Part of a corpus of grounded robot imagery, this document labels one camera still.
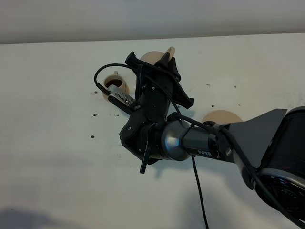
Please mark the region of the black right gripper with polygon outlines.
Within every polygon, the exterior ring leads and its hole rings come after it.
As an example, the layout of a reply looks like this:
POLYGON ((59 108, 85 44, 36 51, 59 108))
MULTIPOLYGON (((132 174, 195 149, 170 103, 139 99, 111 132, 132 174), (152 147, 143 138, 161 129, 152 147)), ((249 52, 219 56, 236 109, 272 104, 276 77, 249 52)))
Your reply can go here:
POLYGON ((164 53, 154 65, 160 74, 149 76, 145 72, 145 63, 131 52, 125 62, 133 72, 137 71, 136 102, 148 122, 163 123, 166 121, 169 106, 172 104, 179 111, 176 103, 189 109, 194 104, 194 98, 189 98, 179 84, 181 76, 174 57, 170 59, 168 52, 164 53))

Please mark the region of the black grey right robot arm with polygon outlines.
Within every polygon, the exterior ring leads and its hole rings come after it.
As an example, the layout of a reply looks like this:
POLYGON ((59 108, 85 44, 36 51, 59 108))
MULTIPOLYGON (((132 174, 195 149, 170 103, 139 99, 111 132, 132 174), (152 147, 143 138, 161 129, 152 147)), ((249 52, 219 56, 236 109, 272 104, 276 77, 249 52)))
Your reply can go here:
POLYGON ((180 86, 176 62, 164 53, 154 63, 130 53, 125 67, 136 74, 135 101, 120 132, 122 145, 142 162, 195 156, 236 164, 244 183, 300 228, 305 226, 305 109, 274 109, 245 122, 197 122, 169 106, 194 100, 180 86))

